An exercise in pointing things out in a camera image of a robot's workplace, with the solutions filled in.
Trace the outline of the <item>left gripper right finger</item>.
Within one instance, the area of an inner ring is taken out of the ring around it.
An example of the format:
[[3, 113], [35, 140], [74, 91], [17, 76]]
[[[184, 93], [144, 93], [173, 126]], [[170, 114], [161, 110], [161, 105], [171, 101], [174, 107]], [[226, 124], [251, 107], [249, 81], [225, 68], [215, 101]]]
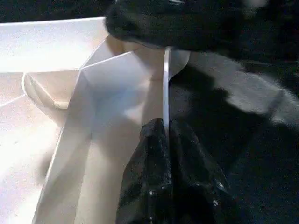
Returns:
[[194, 130], [173, 120], [169, 134], [178, 223], [236, 223], [236, 209], [226, 177]]

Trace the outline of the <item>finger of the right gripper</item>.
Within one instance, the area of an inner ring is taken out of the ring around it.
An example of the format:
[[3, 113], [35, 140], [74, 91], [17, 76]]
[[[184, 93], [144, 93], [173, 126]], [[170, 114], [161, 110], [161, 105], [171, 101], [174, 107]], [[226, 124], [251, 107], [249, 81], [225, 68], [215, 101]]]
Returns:
[[232, 43], [242, 10], [241, 0], [118, 0], [105, 25], [119, 40], [206, 51]]

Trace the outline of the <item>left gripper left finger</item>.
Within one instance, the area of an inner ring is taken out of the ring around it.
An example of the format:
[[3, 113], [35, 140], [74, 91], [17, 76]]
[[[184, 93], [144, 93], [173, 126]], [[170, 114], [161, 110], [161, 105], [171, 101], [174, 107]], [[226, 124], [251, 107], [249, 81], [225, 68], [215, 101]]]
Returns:
[[139, 140], [123, 172], [116, 222], [171, 224], [173, 184], [163, 119], [145, 124]]

